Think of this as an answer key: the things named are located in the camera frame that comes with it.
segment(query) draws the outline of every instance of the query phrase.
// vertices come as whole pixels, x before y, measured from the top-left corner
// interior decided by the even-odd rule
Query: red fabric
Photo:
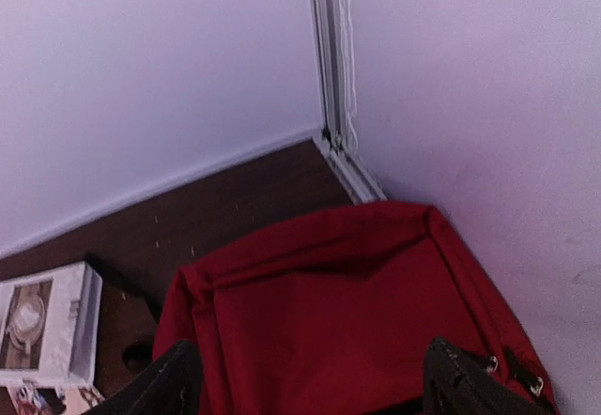
[[[365,413],[422,394],[435,336],[500,360],[510,347],[548,376],[519,322],[433,207],[382,202],[256,232],[181,268],[156,337],[159,357],[195,341],[202,413]]]

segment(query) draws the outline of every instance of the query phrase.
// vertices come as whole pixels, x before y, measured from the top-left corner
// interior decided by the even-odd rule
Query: white box
[[[94,383],[102,279],[85,262],[0,283],[0,386]]]

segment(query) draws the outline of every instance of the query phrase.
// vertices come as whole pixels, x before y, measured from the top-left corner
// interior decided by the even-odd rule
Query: printed image on box
[[[8,307],[0,307],[0,313],[6,314],[0,345],[0,368],[39,368],[52,287],[52,279],[13,286]]]
[[[17,415],[81,415],[104,398],[94,387],[75,389],[8,389]]]

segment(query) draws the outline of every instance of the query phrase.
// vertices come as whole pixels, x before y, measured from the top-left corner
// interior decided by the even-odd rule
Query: metal ring
[[[496,373],[498,369],[499,359],[497,359],[495,356],[490,356],[488,358],[488,366],[486,367],[486,372],[491,375],[493,373]]]
[[[536,377],[536,380],[538,380],[538,385],[531,386],[530,391],[532,392],[532,394],[534,396],[536,396],[538,398],[538,397],[540,397],[541,393],[543,392],[543,387],[545,387],[545,381],[541,377]]]

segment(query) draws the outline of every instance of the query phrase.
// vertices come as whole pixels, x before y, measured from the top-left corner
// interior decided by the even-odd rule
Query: brown floor
[[[61,237],[0,260],[0,280],[81,260],[110,261],[162,300],[177,267],[256,229],[350,203],[312,142],[295,145],[125,208]],[[97,386],[106,395],[131,378],[123,347],[151,336],[141,300],[106,287],[100,315]],[[0,392],[0,413],[11,413]]]

